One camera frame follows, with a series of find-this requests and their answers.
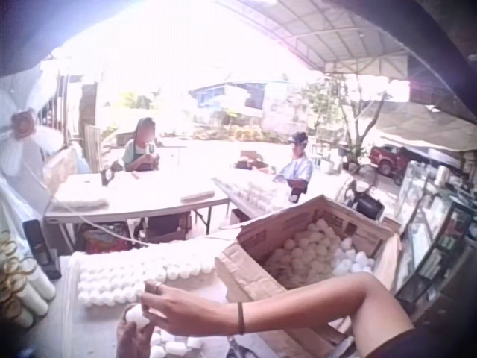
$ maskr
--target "scissors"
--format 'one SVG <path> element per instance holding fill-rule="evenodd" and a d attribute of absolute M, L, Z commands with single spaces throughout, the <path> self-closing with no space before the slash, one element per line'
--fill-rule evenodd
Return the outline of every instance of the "scissors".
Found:
<path fill-rule="evenodd" d="M 230 349 L 225 358 L 259 358 L 254 351 L 240 345 L 233 337 L 229 336 L 227 339 L 230 344 Z"/>

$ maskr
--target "glass display case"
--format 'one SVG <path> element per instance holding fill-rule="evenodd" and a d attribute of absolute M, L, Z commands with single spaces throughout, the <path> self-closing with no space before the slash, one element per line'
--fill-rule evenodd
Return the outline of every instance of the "glass display case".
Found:
<path fill-rule="evenodd" d="M 452 192 L 436 186 L 429 178 L 423 181 L 422 188 L 416 185 L 418 182 L 413 180 L 409 190 L 414 187 L 416 195 L 420 191 L 421 196 L 402 234 L 397 275 L 396 298 L 408 311 L 429 288 L 439 287 L 463 251 L 464 237 L 473 220 L 473 211 Z M 404 205 L 414 200 L 413 195 L 408 194 Z"/>
<path fill-rule="evenodd" d="M 394 207 L 394 217 L 402 225 L 408 223 L 417 202 L 422 198 L 427 176 L 427 171 L 421 164 L 409 162 Z"/>

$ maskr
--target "sky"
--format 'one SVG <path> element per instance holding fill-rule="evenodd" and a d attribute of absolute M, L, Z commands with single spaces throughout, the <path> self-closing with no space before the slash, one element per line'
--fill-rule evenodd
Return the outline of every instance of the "sky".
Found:
<path fill-rule="evenodd" d="M 309 70 L 288 50 L 210 0 L 147 0 L 62 47 L 112 87 L 184 92 L 234 78 L 292 78 Z"/>

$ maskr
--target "red car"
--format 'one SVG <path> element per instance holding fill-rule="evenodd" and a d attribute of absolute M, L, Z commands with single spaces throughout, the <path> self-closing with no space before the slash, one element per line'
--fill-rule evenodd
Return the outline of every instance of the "red car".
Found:
<path fill-rule="evenodd" d="M 372 164 L 378 166 L 378 172 L 385 176 L 394 176 L 396 173 L 404 172 L 411 160 L 420 163 L 429 162 L 427 158 L 418 153 L 394 145 L 372 147 L 370 159 Z"/>

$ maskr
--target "wrist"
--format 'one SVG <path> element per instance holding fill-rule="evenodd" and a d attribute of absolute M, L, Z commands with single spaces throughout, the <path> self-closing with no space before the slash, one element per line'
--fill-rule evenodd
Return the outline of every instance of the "wrist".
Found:
<path fill-rule="evenodd" d="M 218 310 L 218 333 L 233 336 L 239 333 L 239 309 L 237 304 L 222 304 Z"/>

